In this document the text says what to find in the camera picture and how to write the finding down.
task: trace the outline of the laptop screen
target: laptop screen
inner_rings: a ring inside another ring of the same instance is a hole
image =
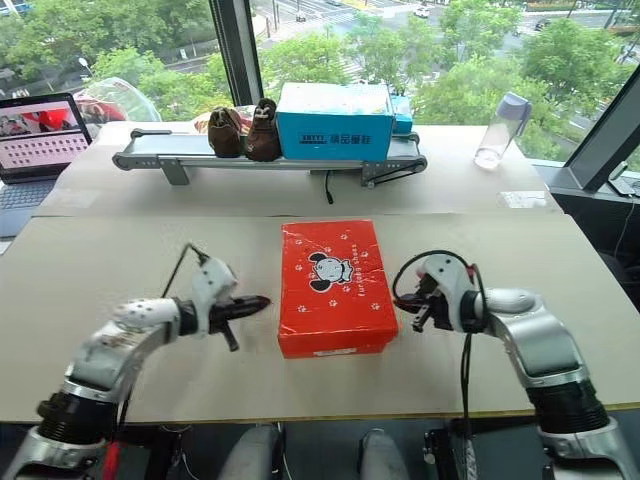
[[[87,149],[90,139],[73,100],[0,104],[0,173],[55,175]]]

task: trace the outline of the bottle cap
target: bottle cap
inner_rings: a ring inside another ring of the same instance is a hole
[[[520,136],[524,132],[524,127],[531,116],[531,102],[513,92],[508,92],[500,100],[496,115],[506,120],[520,122],[515,132],[516,135]]]

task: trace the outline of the cartoon dog print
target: cartoon dog print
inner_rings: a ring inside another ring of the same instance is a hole
[[[316,262],[313,271],[320,280],[309,282],[311,288],[316,292],[326,292],[334,283],[345,283],[351,281],[353,267],[349,260],[338,260],[327,257],[322,252],[315,252],[309,256],[309,260]]]

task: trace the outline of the laptop keyboard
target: laptop keyboard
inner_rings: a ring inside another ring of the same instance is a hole
[[[0,190],[0,209],[38,206],[52,189],[53,182],[5,185]]]

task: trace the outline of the laptop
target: laptop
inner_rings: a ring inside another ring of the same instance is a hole
[[[14,237],[91,137],[73,97],[0,100],[0,237]]]

